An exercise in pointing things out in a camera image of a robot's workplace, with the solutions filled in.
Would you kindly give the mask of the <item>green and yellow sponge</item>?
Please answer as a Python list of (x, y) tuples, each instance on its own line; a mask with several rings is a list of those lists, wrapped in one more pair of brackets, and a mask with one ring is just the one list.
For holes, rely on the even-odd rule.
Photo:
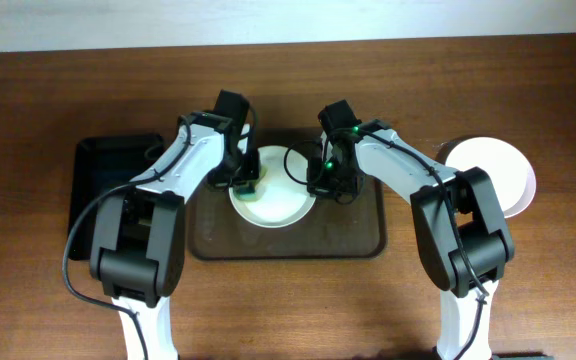
[(259, 177), (246, 182), (244, 185), (237, 185), (233, 189), (233, 196), (240, 201), (252, 202), (257, 201), (263, 196), (264, 184), (262, 181), (267, 174), (267, 168), (262, 166)]

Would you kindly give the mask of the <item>white plate with sauce streak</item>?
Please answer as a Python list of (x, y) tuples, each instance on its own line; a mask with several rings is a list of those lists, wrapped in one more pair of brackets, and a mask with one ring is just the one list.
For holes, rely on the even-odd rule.
[(525, 211), (537, 190), (535, 171), (515, 146), (492, 137), (471, 137), (448, 151), (444, 163), (461, 171), (479, 167), (491, 178), (506, 218)]

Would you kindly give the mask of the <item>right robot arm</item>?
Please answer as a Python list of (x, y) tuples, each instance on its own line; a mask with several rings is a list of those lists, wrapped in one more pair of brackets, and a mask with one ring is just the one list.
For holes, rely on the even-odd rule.
[(492, 358), (492, 299), (515, 246), (489, 175), (427, 157), (380, 120), (324, 120), (321, 126), (321, 153), (309, 162), (309, 192), (338, 198), (344, 185), (368, 175), (404, 199), (420, 261), (440, 291), (437, 356)]

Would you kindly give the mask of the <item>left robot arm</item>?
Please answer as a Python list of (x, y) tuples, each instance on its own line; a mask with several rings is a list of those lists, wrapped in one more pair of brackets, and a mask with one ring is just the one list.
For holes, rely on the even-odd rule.
[(178, 358), (170, 297), (184, 264), (185, 205), (205, 179), (226, 189), (258, 178), (246, 122), (256, 117), (248, 108), (180, 117), (175, 140), (152, 165), (92, 201), (90, 275), (119, 314), (128, 358)]

